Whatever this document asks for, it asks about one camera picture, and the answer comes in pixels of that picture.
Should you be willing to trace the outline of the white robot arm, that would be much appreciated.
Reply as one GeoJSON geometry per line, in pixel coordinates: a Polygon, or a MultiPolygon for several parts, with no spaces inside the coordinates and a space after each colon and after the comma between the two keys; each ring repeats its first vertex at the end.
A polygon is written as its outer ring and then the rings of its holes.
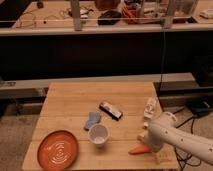
{"type": "Polygon", "coordinates": [[[179,130],[176,125],[177,117],[171,112],[163,112],[148,121],[147,129],[138,135],[138,139],[153,152],[160,151],[167,143],[213,165],[213,140],[179,130]]]}

